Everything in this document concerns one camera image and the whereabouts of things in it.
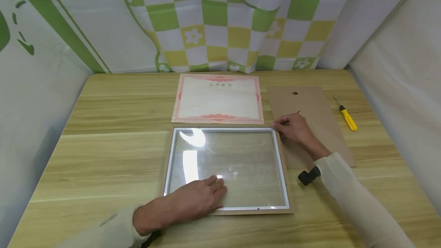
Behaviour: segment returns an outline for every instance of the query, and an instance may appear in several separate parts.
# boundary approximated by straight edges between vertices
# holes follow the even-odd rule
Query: certificate
[[[263,124],[259,78],[181,74],[171,122]]]

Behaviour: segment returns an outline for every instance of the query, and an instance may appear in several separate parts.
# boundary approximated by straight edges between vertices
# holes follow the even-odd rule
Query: white sleeve
[[[93,225],[56,248],[139,248],[151,234],[140,236],[133,226],[139,205],[122,208],[101,224]]]
[[[315,162],[322,182],[338,202],[342,212],[372,248],[414,247],[391,214],[360,183],[339,153]]]

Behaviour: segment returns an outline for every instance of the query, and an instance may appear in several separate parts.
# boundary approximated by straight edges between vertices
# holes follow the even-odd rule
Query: table surface
[[[348,71],[256,71],[251,76],[260,80],[266,124],[273,120],[266,86],[322,86],[360,181],[417,247],[441,246],[441,220]],[[9,248],[52,247],[122,206],[156,198],[178,81],[178,73],[91,76]],[[357,132],[348,129],[334,95],[356,121]],[[154,245],[362,247],[321,182],[303,187],[300,172],[288,172],[295,214],[210,216],[168,228]]]

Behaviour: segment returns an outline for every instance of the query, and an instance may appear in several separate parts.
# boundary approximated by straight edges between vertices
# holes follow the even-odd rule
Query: yellow screwdriver handle
[[[343,117],[345,118],[345,121],[348,124],[349,128],[352,131],[356,131],[358,127],[355,124],[354,120],[352,119],[351,115],[349,115],[348,111],[346,109],[343,109],[341,113],[343,114]]]

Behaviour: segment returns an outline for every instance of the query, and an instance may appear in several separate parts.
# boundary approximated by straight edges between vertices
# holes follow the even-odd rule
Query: white wall
[[[441,0],[405,0],[350,63],[441,214]]]
[[[6,247],[91,75],[31,4],[0,0],[11,39],[0,52],[0,247]],[[17,15],[18,25],[12,21]],[[30,55],[17,41],[21,32]]]

